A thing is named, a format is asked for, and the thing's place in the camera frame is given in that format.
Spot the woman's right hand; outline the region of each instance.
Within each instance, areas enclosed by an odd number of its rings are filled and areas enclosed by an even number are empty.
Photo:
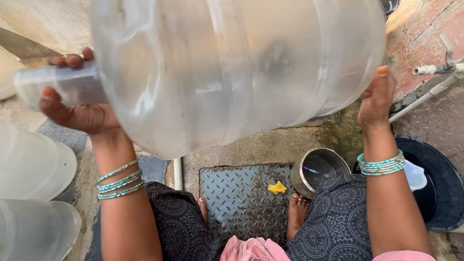
[[[359,108],[358,123],[365,133],[376,129],[390,129],[388,116],[395,86],[395,78],[388,67],[379,67],[371,85],[362,95]]]
[[[93,52],[90,48],[83,49],[82,54],[84,59],[77,54],[68,55],[66,58],[53,56],[49,58],[49,64],[78,68],[84,60],[93,60]],[[91,138],[123,132],[109,104],[86,104],[66,108],[52,86],[44,88],[39,108],[56,124],[84,131]]]

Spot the pvc pipe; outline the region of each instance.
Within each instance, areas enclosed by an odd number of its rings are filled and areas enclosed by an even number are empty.
[[[412,111],[414,108],[417,106],[423,104],[424,102],[428,101],[430,98],[438,95],[442,91],[446,90],[451,84],[457,82],[459,78],[456,76],[452,75],[448,79],[446,79],[444,82],[441,82],[437,84],[435,87],[433,87],[428,93],[426,93],[424,96],[420,97],[417,99],[415,102],[411,103],[409,106],[398,112],[395,116],[391,117],[388,121],[389,123],[397,121],[399,118],[403,117],[405,114],[408,112]]]
[[[184,178],[182,176],[182,158],[174,160],[174,189],[184,190]]]

